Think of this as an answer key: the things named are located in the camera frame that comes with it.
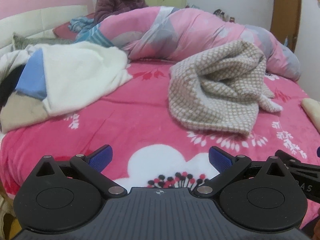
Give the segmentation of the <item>beige white checked coat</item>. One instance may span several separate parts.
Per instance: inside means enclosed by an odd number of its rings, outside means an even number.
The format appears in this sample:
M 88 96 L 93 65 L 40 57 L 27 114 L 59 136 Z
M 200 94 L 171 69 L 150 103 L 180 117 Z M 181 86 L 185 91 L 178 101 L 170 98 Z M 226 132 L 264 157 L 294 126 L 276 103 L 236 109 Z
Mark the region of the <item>beige white checked coat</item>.
M 170 69 L 170 114 L 188 129 L 248 136 L 260 109 L 283 109 L 272 101 L 265 72 L 264 53 L 243 40 L 190 56 Z

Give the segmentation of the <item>cream knit cardigan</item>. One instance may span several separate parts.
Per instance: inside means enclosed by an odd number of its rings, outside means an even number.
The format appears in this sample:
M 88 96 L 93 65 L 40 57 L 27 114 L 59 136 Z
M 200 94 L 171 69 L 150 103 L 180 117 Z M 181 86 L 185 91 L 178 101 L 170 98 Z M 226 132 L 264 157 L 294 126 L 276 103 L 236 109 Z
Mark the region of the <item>cream knit cardigan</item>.
M 304 98 L 301 102 L 301 106 L 312 121 L 313 125 L 319 131 L 320 126 L 320 105 L 319 101 L 311 98 Z

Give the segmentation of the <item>pink flowered bed sheet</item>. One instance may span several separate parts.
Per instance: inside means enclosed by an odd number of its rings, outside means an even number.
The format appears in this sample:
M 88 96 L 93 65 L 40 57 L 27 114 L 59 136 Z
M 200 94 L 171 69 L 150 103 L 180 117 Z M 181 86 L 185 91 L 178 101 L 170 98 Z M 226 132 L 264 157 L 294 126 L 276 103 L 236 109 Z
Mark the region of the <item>pink flowered bed sheet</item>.
M 13 197 L 44 155 L 67 160 L 103 145 L 113 150 L 103 173 L 121 186 L 195 187 L 217 175 L 208 151 L 218 146 L 232 154 L 266 160 L 283 150 L 298 160 L 319 164 L 319 133 L 301 108 L 306 93 L 295 82 L 273 74 L 265 83 L 283 110 L 260 111 L 248 137 L 191 131 L 168 111 L 170 64 L 136 62 L 133 78 L 115 92 L 64 117 L 6 134 L 1 143 L 1 182 Z

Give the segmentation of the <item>white fleece blanket pile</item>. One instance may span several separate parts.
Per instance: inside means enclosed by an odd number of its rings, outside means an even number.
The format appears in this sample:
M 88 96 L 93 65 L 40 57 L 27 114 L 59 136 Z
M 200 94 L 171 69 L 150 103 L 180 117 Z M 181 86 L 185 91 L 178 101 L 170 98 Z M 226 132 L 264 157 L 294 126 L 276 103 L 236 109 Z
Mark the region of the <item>white fleece blanket pile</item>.
M 83 109 L 132 79 L 127 55 L 89 42 L 37 44 L 1 57 L 1 81 L 10 95 L 1 104 L 1 131 L 38 124 Z

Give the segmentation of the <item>teal striped cloth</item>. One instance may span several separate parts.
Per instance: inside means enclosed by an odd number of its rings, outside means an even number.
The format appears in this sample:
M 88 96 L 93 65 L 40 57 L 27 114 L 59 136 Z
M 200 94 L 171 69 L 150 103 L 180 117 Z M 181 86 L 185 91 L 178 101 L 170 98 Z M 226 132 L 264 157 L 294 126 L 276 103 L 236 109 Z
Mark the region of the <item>teal striped cloth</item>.
M 97 44 L 106 48 L 114 47 L 114 44 L 109 39 L 107 39 L 100 31 L 100 24 L 95 25 L 93 28 L 89 29 L 85 33 L 79 33 L 76 36 L 74 42 L 79 43 L 84 41 Z

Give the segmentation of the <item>red pillow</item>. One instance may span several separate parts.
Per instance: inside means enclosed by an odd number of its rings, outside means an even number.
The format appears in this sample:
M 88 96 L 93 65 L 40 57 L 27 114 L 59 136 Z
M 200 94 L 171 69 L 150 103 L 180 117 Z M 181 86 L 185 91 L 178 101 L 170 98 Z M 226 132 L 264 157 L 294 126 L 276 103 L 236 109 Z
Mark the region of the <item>red pillow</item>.
M 86 17 L 94 19 L 94 13 L 89 14 Z M 66 22 L 66 23 L 64 23 L 58 27 L 55 27 L 53 29 L 53 33 L 55 34 L 56 37 L 62 38 L 62 39 L 67 39 L 67 40 L 73 40 L 73 41 L 76 39 L 76 36 L 79 33 L 74 33 L 68 29 L 69 22 Z

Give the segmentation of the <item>blue crumpled cloth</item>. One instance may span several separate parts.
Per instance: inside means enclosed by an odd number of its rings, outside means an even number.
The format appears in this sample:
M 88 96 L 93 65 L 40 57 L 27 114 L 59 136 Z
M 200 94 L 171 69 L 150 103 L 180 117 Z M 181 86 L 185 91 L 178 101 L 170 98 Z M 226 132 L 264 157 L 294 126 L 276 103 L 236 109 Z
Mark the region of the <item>blue crumpled cloth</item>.
M 95 26 L 92 18 L 81 16 L 70 20 L 68 29 L 74 33 L 83 33 Z

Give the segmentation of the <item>pink floral duvet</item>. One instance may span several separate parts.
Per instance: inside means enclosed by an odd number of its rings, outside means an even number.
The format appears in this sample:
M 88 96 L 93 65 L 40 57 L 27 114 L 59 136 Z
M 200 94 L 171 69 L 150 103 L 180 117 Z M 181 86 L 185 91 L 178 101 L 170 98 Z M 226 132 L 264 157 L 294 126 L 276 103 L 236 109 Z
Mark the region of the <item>pink floral duvet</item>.
M 268 30 L 225 22 L 200 9 L 146 7 L 109 16 L 99 24 L 102 34 L 131 60 L 179 62 L 210 48 L 244 40 L 264 53 L 267 72 L 293 81 L 301 76 L 296 55 Z

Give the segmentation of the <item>brown wooden door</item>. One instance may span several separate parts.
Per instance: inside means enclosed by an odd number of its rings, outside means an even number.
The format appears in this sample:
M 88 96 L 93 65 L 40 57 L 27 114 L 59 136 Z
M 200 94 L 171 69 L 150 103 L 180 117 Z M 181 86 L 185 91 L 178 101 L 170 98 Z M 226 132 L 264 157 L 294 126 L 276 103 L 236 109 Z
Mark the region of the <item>brown wooden door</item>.
M 302 0 L 274 0 L 270 32 L 291 51 L 296 48 Z

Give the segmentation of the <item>pink white headboard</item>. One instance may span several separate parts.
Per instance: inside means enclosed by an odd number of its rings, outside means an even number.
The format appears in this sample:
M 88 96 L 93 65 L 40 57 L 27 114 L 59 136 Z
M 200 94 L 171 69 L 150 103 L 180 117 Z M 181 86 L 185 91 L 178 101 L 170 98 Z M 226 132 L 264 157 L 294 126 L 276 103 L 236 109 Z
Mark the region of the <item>pink white headboard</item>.
M 93 0 L 1 0 L 1 54 L 10 50 L 14 32 L 52 36 L 58 25 L 93 9 Z

